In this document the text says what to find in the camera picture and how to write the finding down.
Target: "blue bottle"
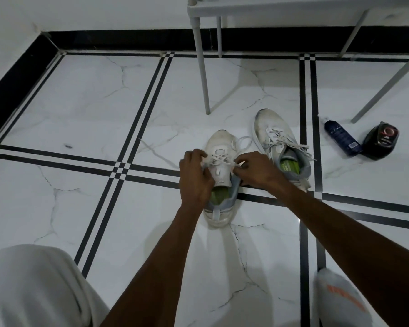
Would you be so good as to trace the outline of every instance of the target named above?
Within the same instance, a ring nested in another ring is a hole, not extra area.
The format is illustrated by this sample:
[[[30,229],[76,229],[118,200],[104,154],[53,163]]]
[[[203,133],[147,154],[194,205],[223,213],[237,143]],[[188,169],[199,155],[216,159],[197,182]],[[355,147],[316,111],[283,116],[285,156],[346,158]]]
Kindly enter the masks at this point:
[[[353,157],[362,152],[361,145],[334,120],[323,118],[325,131],[332,137],[338,146],[349,156]]]

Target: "floor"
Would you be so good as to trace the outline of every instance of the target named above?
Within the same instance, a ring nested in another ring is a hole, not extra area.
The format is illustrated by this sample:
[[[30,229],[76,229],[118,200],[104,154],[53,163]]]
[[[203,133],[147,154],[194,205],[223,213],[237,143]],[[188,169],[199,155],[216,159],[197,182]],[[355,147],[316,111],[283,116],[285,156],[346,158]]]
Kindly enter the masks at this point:
[[[349,122],[408,58],[207,54],[207,116],[194,53],[58,56],[0,132],[0,249],[65,250],[111,307],[180,205],[183,153],[219,129],[249,135],[263,108],[311,147],[310,194],[409,249],[409,74]],[[361,141],[380,121],[400,138],[380,161],[346,158],[317,114]],[[246,187],[238,198],[228,227],[199,219],[175,326],[319,326],[314,275],[342,271],[278,200]]]

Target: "person's left hand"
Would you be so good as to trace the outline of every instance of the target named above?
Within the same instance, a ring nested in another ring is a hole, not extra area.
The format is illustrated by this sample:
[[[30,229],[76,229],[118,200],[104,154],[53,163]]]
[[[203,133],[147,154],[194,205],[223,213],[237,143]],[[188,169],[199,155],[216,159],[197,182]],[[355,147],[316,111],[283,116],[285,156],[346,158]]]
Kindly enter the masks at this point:
[[[184,158],[179,162],[182,206],[200,212],[211,198],[211,191],[215,185],[209,169],[205,168],[203,171],[200,164],[202,157],[206,156],[204,151],[194,149],[192,152],[185,152]]]

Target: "hand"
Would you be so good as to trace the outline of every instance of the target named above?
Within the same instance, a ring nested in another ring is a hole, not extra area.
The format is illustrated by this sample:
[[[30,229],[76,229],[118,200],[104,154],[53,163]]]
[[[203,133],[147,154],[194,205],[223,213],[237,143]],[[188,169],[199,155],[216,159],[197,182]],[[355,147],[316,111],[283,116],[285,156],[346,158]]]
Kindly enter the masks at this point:
[[[270,191],[272,186],[289,183],[268,156],[258,151],[239,155],[234,161],[244,162],[241,167],[235,166],[233,173],[247,185]]]
[[[192,152],[187,151],[179,162],[182,206],[200,212],[211,198],[211,191],[215,185],[209,169],[202,170],[200,164],[202,157],[207,157],[207,154],[200,149],[194,149]]]

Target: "bottle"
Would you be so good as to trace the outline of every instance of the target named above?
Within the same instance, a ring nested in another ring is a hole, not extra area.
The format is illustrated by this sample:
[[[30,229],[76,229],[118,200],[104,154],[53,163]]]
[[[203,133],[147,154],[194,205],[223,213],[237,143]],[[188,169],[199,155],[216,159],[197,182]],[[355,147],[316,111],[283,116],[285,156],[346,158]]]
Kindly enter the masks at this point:
[[[362,147],[341,125],[336,121],[322,118],[325,131],[332,137],[338,146],[349,156],[353,157],[362,152]]]
[[[386,157],[393,151],[399,134],[396,127],[381,121],[366,136],[362,143],[362,154],[373,160]]]

